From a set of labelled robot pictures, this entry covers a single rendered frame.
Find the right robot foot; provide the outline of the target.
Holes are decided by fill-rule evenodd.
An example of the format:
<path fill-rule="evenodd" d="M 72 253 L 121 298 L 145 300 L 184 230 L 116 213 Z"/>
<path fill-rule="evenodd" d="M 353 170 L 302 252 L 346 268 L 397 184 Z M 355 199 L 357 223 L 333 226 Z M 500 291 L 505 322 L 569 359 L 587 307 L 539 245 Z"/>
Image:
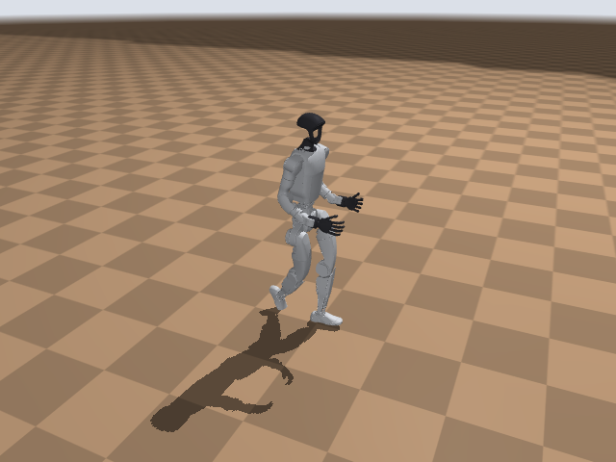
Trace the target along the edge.
<path fill-rule="evenodd" d="M 269 288 L 269 292 L 272 295 L 273 300 L 274 300 L 274 304 L 275 304 L 275 306 L 276 306 L 276 308 L 278 310 L 284 310 L 284 309 L 287 308 L 287 303 L 286 303 L 285 297 L 281 296 L 283 298 L 282 298 L 282 300 L 280 300 L 280 297 L 277 296 L 278 293 L 280 292 L 280 288 L 279 287 L 272 285 Z"/>

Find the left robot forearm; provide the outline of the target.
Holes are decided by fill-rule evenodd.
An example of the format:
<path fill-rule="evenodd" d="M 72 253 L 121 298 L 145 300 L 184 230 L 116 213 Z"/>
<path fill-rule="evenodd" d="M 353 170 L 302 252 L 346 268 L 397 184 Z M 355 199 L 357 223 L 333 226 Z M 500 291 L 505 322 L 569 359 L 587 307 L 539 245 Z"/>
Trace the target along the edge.
<path fill-rule="evenodd" d="M 329 190 L 324 183 L 322 182 L 321 184 L 321 192 L 320 192 L 320 196 L 322 196 L 324 199 L 327 199 L 328 203 L 330 204 L 339 204 L 341 205 L 342 202 L 342 197 L 337 196 L 336 194 L 332 193 L 331 190 Z"/>

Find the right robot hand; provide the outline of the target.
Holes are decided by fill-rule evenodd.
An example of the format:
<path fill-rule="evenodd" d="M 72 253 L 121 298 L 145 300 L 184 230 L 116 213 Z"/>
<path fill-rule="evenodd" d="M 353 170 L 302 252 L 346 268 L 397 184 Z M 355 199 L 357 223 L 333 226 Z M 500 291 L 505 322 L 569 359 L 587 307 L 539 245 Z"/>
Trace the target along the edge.
<path fill-rule="evenodd" d="M 315 220 L 314 227 L 311 227 L 311 228 L 315 228 L 315 229 L 319 228 L 320 231 L 322 231 L 324 233 L 328 233 L 328 234 L 333 235 L 333 236 L 340 236 L 341 235 L 340 232 L 343 232 L 343 229 L 342 230 L 337 230 L 337 229 L 345 228 L 345 226 L 337 226 L 337 225 L 332 225 L 332 224 L 343 224 L 345 222 L 344 221 L 339 221 L 338 222 L 338 221 L 330 220 L 332 218 L 337 218 L 337 217 L 338 217 L 338 215 L 331 216 L 331 217 L 328 217 L 328 218 L 321 218 L 320 219 L 320 218 L 317 218 L 317 217 L 314 217 L 314 216 L 308 216 L 308 218 L 311 218 L 311 219 Z M 337 228 L 337 229 L 333 229 L 333 228 Z M 333 232 L 338 232 L 339 234 L 330 232 L 329 230 L 333 231 Z"/>

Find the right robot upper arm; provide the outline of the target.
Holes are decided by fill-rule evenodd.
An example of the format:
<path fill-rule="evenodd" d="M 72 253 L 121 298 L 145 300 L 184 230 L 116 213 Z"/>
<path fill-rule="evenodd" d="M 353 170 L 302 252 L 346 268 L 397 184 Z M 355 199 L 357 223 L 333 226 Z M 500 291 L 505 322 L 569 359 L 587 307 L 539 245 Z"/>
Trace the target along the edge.
<path fill-rule="evenodd" d="M 301 156 L 295 154 L 291 157 L 288 157 L 283 165 L 283 175 L 280 183 L 278 196 L 280 194 L 285 194 L 289 198 L 291 203 L 293 202 L 294 197 L 292 193 L 289 192 L 289 190 L 294 184 L 296 175 L 302 169 L 303 160 L 304 159 Z"/>

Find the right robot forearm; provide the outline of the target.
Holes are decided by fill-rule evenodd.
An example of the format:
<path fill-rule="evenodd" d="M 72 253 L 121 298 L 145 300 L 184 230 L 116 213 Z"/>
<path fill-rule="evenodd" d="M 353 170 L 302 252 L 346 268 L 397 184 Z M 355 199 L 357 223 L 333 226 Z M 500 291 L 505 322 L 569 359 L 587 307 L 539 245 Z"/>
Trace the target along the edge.
<path fill-rule="evenodd" d="M 280 194 L 278 196 L 278 202 L 281 205 L 282 209 L 289 215 L 291 215 L 294 219 L 296 219 L 297 223 L 300 225 L 306 225 L 308 227 L 314 227 L 314 219 L 308 218 L 306 213 L 297 206 L 295 202 L 290 202 L 289 198 L 285 194 Z"/>

